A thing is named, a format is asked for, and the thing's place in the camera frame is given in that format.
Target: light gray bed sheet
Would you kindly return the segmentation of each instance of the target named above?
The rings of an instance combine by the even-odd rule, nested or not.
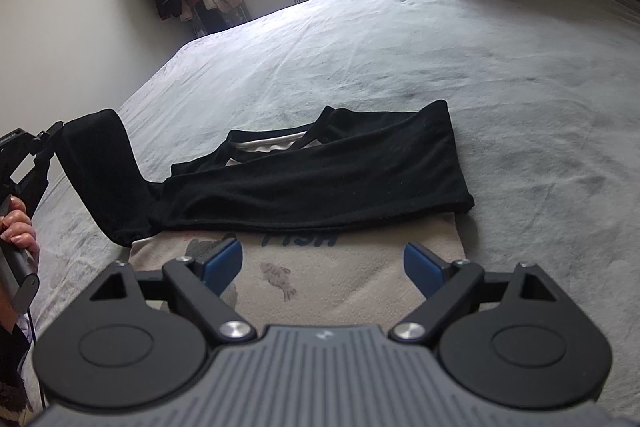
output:
[[[119,114],[160,181],[232,128],[447,100],[476,198],[466,253],[542,264],[611,341],[601,403],[640,417],[639,76],[640,17],[610,0],[313,0],[187,44]],[[35,222],[42,331],[122,249],[66,178]]]

